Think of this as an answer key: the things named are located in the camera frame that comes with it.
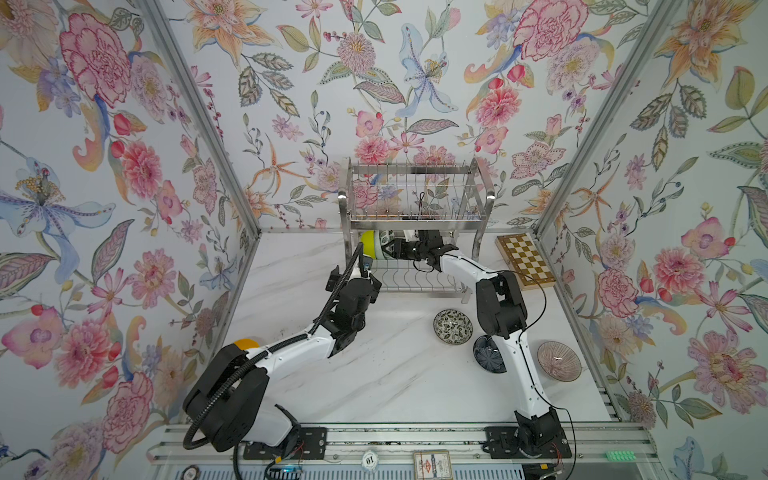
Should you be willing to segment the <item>green leaf pattern bowl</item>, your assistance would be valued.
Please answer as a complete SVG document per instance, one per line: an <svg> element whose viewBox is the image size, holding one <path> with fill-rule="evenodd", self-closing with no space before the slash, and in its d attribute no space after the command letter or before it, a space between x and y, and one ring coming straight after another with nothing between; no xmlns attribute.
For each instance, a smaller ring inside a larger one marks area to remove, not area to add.
<svg viewBox="0 0 768 480"><path fill-rule="evenodd" d="M382 252L387 259L407 259L408 241L405 238L393 237L382 245Z"/></svg>

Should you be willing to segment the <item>yellow plastic bowl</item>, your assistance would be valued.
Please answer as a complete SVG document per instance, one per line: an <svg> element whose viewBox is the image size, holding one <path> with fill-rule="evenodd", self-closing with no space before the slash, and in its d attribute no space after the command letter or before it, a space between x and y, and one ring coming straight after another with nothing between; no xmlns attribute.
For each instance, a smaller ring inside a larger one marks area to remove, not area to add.
<svg viewBox="0 0 768 480"><path fill-rule="evenodd" d="M260 347L260 344L257 341L250 338L237 340L234 344L241 350L257 349Z"/></svg>

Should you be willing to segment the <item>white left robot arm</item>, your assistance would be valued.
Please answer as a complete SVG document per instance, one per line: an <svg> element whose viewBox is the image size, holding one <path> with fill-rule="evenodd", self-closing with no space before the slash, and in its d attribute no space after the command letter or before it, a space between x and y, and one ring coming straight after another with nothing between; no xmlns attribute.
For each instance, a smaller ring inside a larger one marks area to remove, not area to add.
<svg viewBox="0 0 768 480"><path fill-rule="evenodd" d="M315 320L299 333L264 347L223 347L183 401L191 420L186 450L206 445L218 452L243 442L258 444L274 458L299 445L301 425L285 407L264 405L268 387L347 348L366 326L381 282L370 272L372 259L359 243L344 268L329 275L330 296Z"/></svg>

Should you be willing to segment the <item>black white patterned bowl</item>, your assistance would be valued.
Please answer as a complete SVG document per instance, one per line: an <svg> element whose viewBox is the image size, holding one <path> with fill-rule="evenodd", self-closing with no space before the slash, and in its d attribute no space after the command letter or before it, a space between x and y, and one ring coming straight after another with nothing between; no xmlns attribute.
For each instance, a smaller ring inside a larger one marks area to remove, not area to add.
<svg viewBox="0 0 768 480"><path fill-rule="evenodd" d="M473 325L470 318L456 309L440 311L433 320L435 335L449 345L462 345L473 336Z"/></svg>

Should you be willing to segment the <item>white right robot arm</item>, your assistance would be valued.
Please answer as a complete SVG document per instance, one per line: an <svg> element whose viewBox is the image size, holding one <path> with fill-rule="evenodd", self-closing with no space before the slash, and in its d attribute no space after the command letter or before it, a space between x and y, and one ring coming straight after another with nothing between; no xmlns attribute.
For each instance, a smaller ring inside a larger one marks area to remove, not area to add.
<svg viewBox="0 0 768 480"><path fill-rule="evenodd" d="M470 289L476 318L494 342L506 372L518 384L515 419L518 449L528 457L541 456L564 434L557 408L545 395L528 344L528 311L516 274L492 270L443 241L436 230L407 230L395 251L406 260L425 262Z"/></svg>

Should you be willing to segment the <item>lime green plastic bowl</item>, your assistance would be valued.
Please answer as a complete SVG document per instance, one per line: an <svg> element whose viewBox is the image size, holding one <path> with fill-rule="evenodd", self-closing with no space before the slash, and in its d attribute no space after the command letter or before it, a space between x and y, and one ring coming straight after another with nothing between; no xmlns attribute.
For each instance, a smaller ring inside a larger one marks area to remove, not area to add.
<svg viewBox="0 0 768 480"><path fill-rule="evenodd" d="M360 235L360 243L363 245L363 254L376 260L376 232L372 230L363 232Z"/></svg>

